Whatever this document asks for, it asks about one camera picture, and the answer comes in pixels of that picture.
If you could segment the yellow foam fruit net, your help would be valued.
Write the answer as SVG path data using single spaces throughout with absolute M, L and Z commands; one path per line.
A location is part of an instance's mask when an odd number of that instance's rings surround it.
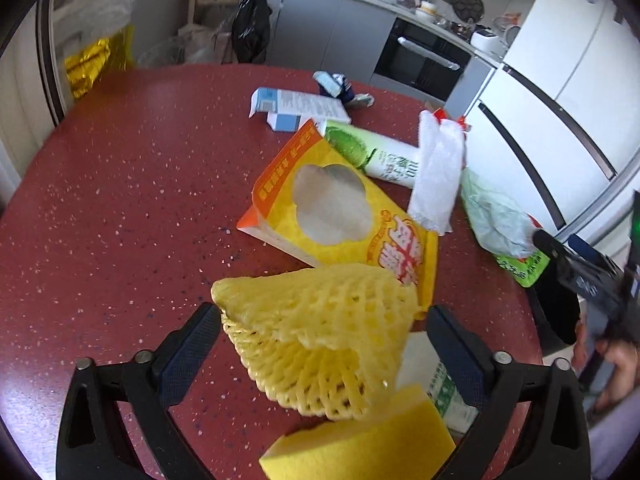
M 415 284 L 363 263 L 224 278 L 212 299 L 258 390 L 331 420 L 371 418 L 387 402 L 420 311 Z

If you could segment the green tea plastic bottle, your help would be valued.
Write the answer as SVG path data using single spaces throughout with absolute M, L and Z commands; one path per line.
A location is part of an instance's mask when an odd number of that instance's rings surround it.
M 415 146 L 344 122 L 322 120 L 317 128 L 337 153 L 366 176 L 413 188 L 420 157 Z

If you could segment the white rice cooker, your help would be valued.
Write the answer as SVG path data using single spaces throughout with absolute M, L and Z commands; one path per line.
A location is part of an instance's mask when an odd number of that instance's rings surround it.
M 500 37 L 488 28 L 477 28 L 474 30 L 470 40 L 471 46 L 479 51 L 493 56 L 504 55 L 503 44 Z

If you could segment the green white bag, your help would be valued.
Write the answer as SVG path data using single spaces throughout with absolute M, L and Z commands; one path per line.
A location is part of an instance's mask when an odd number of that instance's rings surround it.
M 522 287 L 533 286 L 550 261 L 533 243 L 539 223 L 469 168 L 462 171 L 460 195 L 480 247 Z

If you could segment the green white milk carton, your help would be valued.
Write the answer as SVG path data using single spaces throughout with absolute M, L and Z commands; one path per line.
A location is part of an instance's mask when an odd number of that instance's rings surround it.
M 396 376 L 396 387 L 419 384 L 453 434 L 462 436 L 478 414 L 466 404 L 425 332 L 409 334 Z

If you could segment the wooden rack with basket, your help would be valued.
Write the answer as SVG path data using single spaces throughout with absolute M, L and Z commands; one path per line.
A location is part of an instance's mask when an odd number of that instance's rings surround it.
M 242 5 L 247 0 L 189 0 L 188 32 L 230 34 Z

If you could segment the black garbage bag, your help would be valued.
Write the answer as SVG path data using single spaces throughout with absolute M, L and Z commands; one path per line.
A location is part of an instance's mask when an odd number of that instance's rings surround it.
M 231 27 L 232 50 L 241 64 L 264 64 L 271 38 L 267 0 L 240 0 Z

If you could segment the yellow orange snack bag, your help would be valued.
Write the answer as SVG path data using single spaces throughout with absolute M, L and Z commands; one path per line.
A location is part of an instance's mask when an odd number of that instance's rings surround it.
M 236 227 L 307 263 L 379 266 L 432 304 L 438 235 L 401 209 L 305 122 L 256 180 Z

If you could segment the grey kitchen cabinets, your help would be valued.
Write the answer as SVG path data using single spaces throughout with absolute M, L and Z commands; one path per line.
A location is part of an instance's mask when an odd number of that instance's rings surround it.
M 453 115 L 469 111 L 501 65 L 451 32 L 380 0 L 268 0 L 268 3 L 276 17 L 267 53 L 269 65 L 344 74 L 351 81 L 441 105 Z M 471 55 L 445 102 L 373 75 L 396 18 L 426 28 Z

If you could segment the white refrigerator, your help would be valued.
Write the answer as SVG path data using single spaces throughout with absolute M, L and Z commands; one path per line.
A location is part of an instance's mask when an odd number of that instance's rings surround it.
M 469 111 L 466 163 L 544 229 L 597 244 L 639 187 L 639 39 L 614 0 L 535 0 Z

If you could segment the yellow sponge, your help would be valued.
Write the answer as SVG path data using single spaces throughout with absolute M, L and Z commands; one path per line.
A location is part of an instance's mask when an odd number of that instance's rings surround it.
M 280 437 L 259 463 L 269 479 L 431 479 L 455 447 L 431 399 L 413 384 L 374 419 Z

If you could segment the blue white wrapper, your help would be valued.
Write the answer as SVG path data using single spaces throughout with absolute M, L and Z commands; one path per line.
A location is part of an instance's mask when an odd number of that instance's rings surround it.
M 312 78 L 318 84 L 319 93 L 322 96 L 341 101 L 348 110 L 369 108 L 375 102 L 374 96 L 370 93 L 356 93 L 344 74 L 331 74 L 324 70 L 317 70 Z

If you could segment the black round mould pan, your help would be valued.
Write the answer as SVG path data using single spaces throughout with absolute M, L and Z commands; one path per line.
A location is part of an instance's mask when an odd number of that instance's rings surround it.
M 485 15 L 483 0 L 442 0 L 448 3 L 456 17 L 464 24 L 477 24 Z

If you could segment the blue white cardboard box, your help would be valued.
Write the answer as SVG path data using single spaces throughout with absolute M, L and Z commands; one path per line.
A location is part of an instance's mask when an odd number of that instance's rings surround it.
M 343 103 L 338 99 L 266 87 L 257 88 L 250 97 L 248 117 L 257 114 L 266 116 L 266 122 L 272 131 L 284 133 L 296 133 L 308 120 L 333 120 L 342 124 L 352 122 Z

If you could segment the built-in black oven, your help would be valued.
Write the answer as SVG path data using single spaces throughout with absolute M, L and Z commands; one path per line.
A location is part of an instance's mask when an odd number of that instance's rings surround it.
M 396 18 L 373 75 L 445 102 L 470 61 L 467 50 Z

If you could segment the gold foil bag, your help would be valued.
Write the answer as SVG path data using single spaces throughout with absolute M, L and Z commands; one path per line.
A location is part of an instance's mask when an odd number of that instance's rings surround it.
M 64 60 L 66 80 L 75 101 L 91 90 L 111 55 L 111 39 L 101 38 Z

